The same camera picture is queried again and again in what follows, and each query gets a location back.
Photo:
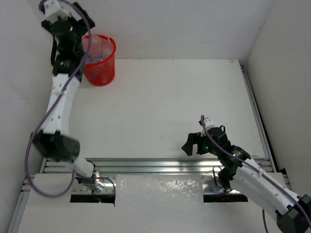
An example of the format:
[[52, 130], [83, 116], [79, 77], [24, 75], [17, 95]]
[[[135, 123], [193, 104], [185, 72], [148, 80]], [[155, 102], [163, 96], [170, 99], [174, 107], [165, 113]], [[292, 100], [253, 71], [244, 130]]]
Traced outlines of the clear unlabelled plastic bottle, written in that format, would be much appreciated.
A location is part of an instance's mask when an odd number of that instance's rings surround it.
[[91, 46], [87, 56], [87, 63], [97, 63], [105, 59], [102, 39], [98, 35], [91, 36]]

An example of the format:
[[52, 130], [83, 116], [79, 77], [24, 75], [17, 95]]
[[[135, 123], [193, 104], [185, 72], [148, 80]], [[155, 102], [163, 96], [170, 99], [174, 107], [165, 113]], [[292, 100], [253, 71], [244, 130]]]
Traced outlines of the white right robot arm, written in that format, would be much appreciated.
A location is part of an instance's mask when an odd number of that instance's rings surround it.
[[280, 184], [242, 148], [232, 145], [223, 126], [190, 133], [182, 150], [192, 155], [211, 153], [223, 168], [218, 182], [223, 190], [234, 189], [258, 205], [283, 233], [305, 233], [311, 228], [311, 198]]

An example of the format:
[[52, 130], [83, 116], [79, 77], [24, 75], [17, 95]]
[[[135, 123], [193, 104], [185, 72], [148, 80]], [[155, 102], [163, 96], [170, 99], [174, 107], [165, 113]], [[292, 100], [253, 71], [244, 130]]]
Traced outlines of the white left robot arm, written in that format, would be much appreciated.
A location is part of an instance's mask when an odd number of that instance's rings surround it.
[[43, 121], [34, 133], [33, 145], [43, 157], [66, 166], [81, 177], [93, 177], [95, 165], [80, 155], [80, 143], [69, 135], [69, 117], [88, 57], [82, 37], [95, 26], [81, 6], [73, 9], [81, 16], [77, 20], [60, 0], [43, 0], [39, 9], [45, 20], [41, 26], [52, 35], [52, 91]]

